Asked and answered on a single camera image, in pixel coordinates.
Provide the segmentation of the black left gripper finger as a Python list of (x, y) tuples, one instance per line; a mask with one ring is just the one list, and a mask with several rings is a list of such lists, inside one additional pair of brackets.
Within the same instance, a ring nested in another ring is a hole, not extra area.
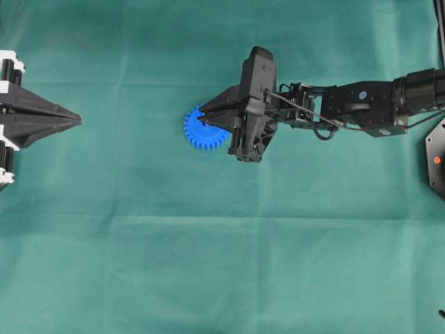
[(81, 119), (81, 116), (65, 107), (54, 104), (13, 83), (8, 84), (6, 92), (1, 91), (1, 105), (13, 111), (24, 111), (30, 114), (55, 116), (71, 120)]
[(5, 139), (10, 147), (24, 149), (42, 138), (63, 132), (81, 124), (81, 117), (32, 116), (6, 114), (1, 116), (1, 140)]

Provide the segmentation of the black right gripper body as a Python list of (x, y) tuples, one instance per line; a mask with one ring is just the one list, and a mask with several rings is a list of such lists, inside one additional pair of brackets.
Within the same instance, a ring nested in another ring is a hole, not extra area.
[(276, 64), (263, 47), (252, 48), (244, 61), (239, 91), (239, 115), (243, 122), (232, 134), (229, 154), (242, 162), (260, 162), (277, 131), (277, 122), (266, 111), (276, 91)]

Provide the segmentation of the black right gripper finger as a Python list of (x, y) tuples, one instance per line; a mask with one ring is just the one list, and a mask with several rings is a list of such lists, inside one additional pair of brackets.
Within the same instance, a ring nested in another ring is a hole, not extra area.
[(230, 86), (215, 98), (204, 103), (200, 110), (203, 113), (213, 113), (220, 110), (235, 109), (240, 102), (239, 94), (239, 85)]
[(235, 129), (243, 127), (243, 121), (237, 110), (221, 110), (213, 113), (205, 113), (197, 118), (199, 121), (204, 120), (206, 125), (224, 129), (233, 132)]

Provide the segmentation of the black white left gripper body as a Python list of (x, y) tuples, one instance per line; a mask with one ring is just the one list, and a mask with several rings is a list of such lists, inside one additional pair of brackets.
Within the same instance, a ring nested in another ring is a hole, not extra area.
[[(1, 50), (1, 97), (9, 93), (10, 84), (21, 85), (25, 65), (17, 53), (12, 50)], [(13, 157), (19, 148), (5, 136), (5, 122), (1, 121), (1, 190), (13, 184)]]

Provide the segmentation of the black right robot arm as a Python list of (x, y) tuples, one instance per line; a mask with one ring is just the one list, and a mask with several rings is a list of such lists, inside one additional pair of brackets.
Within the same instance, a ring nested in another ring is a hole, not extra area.
[(278, 85), (273, 54), (255, 46), (243, 62), (240, 83), (200, 110), (199, 121), (232, 134), (230, 155), (260, 162), (281, 122), (311, 130), (322, 141), (340, 129), (375, 138), (406, 134), (412, 116), (444, 110), (444, 70), (342, 86)]

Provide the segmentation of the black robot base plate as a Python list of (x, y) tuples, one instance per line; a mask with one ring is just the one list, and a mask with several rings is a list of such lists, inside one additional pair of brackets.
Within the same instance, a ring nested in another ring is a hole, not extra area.
[(426, 136), (426, 161), (430, 188), (444, 200), (444, 141), (445, 129), (442, 119)]

